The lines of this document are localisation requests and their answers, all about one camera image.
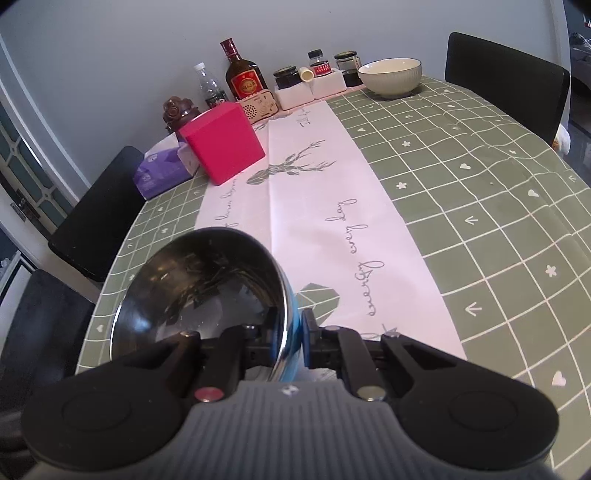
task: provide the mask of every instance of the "chair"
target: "chair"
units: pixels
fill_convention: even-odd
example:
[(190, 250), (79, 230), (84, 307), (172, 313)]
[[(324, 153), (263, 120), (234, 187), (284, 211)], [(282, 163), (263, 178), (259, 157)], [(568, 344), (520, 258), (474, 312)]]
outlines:
[(468, 88), (552, 145), (569, 92), (564, 68), (522, 51), (453, 32), (445, 79)]
[(21, 410), (39, 388), (74, 375), (93, 309), (49, 273), (31, 274), (0, 356), (0, 473), (8, 479), (35, 464), (21, 435)]
[(85, 277), (104, 282), (145, 200), (134, 184), (144, 159), (124, 147), (48, 241), (49, 248)]

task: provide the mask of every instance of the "pink box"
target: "pink box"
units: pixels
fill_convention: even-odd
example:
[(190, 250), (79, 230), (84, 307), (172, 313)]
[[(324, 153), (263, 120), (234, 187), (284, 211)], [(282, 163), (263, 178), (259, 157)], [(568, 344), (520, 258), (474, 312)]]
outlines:
[(224, 102), (179, 130), (215, 185), (221, 185), (265, 156), (238, 103)]

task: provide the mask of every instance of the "green checkered tablecloth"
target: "green checkered tablecloth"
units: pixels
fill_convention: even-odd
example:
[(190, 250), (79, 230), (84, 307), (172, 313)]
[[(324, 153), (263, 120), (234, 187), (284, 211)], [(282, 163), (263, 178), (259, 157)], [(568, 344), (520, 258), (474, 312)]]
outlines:
[[(474, 93), (424, 77), (412, 96), (328, 100), (415, 240), (472, 362), (539, 388), (560, 430), (547, 462), (591, 463), (591, 190), (539, 137)], [(193, 228), (207, 179), (144, 206), (109, 273), (79, 371), (110, 360), (135, 273)]]

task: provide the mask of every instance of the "red bottle label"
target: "red bottle label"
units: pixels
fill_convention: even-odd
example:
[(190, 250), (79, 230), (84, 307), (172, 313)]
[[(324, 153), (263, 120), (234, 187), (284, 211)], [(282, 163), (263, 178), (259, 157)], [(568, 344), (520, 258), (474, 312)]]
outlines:
[(261, 80), (254, 70), (242, 72), (231, 81), (239, 100), (263, 90)]
[(322, 75), (327, 75), (332, 70), (330, 69), (330, 64), (328, 62), (323, 63), (322, 65), (311, 67), (314, 75), (320, 77)]

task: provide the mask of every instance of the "jar lid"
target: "jar lid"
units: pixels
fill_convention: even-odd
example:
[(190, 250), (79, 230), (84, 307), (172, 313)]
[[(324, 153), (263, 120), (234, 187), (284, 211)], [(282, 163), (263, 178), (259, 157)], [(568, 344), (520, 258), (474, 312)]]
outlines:
[(285, 67), (283, 69), (279, 69), (276, 72), (273, 72), (274, 77), (283, 77), (285, 75), (294, 75), (297, 73), (297, 68), (294, 66)]
[(318, 50), (312, 50), (308, 52), (308, 58), (309, 59), (313, 59), (314, 57), (321, 57), (322, 56), (322, 50), (318, 49)]
[(355, 56), (357, 56), (357, 52), (355, 50), (342, 51), (341, 53), (337, 53), (335, 55), (335, 60), (344, 60)]

